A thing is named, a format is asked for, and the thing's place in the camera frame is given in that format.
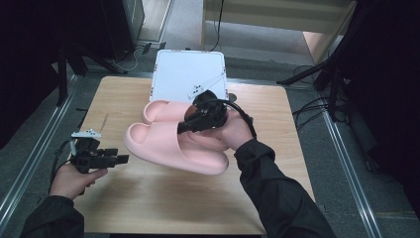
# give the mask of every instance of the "black sleeve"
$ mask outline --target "black sleeve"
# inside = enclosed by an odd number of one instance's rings
[[[73,205],[73,201],[66,197],[47,197],[28,216],[21,238],[83,237],[84,218]]]
[[[268,237],[336,237],[299,182],[274,163],[274,150],[256,139],[235,153],[241,184],[260,215]]]

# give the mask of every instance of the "pink slide sandal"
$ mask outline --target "pink slide sandal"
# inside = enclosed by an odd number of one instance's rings
[[[204,175],[219,175],[228,168],[223,152],[183,141],[177,126],[176,121],[135,123],[127,129],[124,143],[140,159],[163,166]]]
[[[183,122],[185,113],[193,107],[192,104],[177,101],[156,100],[149,102],[143,110],[143,122],[152,124],[153,122],[176,121]],[[203,137],[198,133],[185,132],[181,134],[182,140],[200,144],[213,148],[218,151],[226,151],[228,146],[216,138]]]

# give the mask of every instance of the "person's left hand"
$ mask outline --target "person's left hand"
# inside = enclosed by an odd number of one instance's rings
[[[95,184],[95,181],[108,174],[107,169],[82,174],[72,164],[62,166],[52,182],[50,195],[65,196],[70,199],[77,198],[86,187]]]

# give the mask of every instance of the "hand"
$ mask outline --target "hand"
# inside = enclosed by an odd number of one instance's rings
[[[248,124],[233,110],[228,110],[228,120],[223,127],[202,131],[200,135],[217,138],[234,151],[253,138]]]
[[[88,174],[82,174],[72,164],[62,166],[52,182],[50,195],[65,196],[70,199],[77,198],[86,187],[95,184],[95,181],[108,174],[108,170],[98,170]]]

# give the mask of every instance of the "black stand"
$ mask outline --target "black stand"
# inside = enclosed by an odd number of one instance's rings
[[[346,35],[339,42],[337,48],[334,50],[334,52],[329,58],[325,59],[324,61],[320,62],[315,66],[306,69],[303,72],[298,73],[295,76],[292,76],[287,80],[277,82],[277,84],[290,85],[309,75],[312,75],[313,73],[321,71],[318,77],[316,78],[313,86],[315,90],[320,91],[325,89],[330,81],[332,82],[330,98],[328,102],[328,112],[333,121],[337,121],[337,118],[335,117],[336,99],[339,88],[339,82],[341,81],[341,79],[343,79],[339,69],[340,63],[342,63],[343,60],[342,56],[345,50],[348,48],[350,42],[355,38],[355,36],[359,32],[359,28],[361,27],[365,19],[368,17],[371,10],[377,4],[377,0],[373,1],[373,3],[369,5],[365,4],[365,1],[358,1],[358,4],[364,5],[361,7],[361,11],[356,16],[354,16],[353,23],[349,27]]]
[[[66,63],[70,64],[74,73],[78,75],[86,75],[87,66],[83,61],[82,56],[86,56],[96,61],[106,69],[114,73],[127,73],[106,60],[100,58],[96,54],[71,42],[65,42],[58,50],[58,91],[59,97],[56,106],[61,106],[62,102],[67,97],[67,67]]]

